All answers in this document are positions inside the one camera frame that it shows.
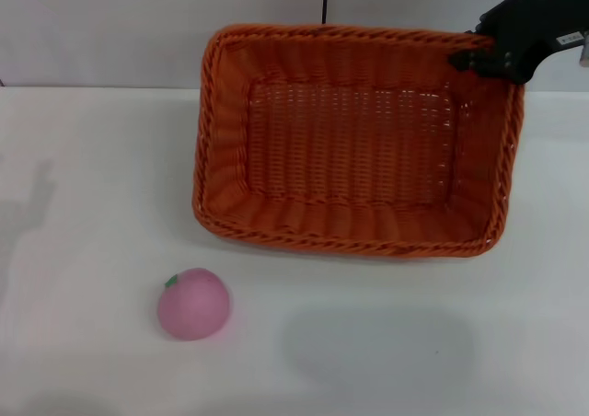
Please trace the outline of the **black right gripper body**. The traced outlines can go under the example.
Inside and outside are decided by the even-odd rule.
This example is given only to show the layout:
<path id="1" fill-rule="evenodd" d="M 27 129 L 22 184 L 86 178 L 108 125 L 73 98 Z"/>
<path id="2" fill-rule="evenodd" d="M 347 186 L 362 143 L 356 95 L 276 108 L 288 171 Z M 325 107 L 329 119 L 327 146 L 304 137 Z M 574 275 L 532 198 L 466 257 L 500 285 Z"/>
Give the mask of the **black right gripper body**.
<path id="1" fill-rule="evenodd" d="M 501 54 L 509 65 L 539 64 L 577 48 L 588 34 L 588 0 L 510 0 L 501 19 Z"/>

